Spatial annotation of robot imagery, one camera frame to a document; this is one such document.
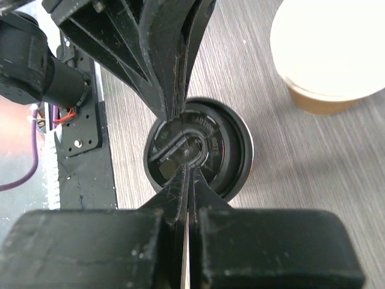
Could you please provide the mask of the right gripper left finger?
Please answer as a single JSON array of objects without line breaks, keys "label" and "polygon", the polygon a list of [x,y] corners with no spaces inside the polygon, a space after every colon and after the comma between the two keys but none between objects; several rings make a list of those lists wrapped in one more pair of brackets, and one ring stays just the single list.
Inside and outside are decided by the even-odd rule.
[{"label": "right gripper left finger", "polygon": [[159,119],[184,111],[215,1],[43,1],[61,32],[127,84]]}]

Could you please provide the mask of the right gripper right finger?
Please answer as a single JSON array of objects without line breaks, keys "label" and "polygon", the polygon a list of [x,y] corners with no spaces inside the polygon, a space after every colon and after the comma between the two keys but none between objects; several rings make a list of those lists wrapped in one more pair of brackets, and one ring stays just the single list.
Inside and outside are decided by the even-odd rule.
[{"label": "right gripper right finger", "polygon": [[341,220],[237,209],[180,167],[136,210],[37,210],[1,246],[2,288],[363,288]]}]

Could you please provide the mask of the black lid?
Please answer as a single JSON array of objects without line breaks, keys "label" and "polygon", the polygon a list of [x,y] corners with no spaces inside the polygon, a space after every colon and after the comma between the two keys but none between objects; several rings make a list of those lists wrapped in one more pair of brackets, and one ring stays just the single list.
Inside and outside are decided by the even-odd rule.
[{"label": "black lid", "polygon": [[198,167],[225,201],[244,186],[254,159],[253,137],[244,120],[215,99],[191,98],[171,122],[156,120],[144,149],[144,171],[161,191],[180,165]]}]

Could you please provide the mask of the paper cup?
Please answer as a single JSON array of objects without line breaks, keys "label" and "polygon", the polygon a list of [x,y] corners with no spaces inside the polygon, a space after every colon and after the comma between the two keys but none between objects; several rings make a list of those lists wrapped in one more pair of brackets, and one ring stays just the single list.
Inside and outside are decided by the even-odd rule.
[{"label": "paper cup", "polygon": [[384,89],[384,2],[283,1],[270,48],[297,107],[341,113]]}]

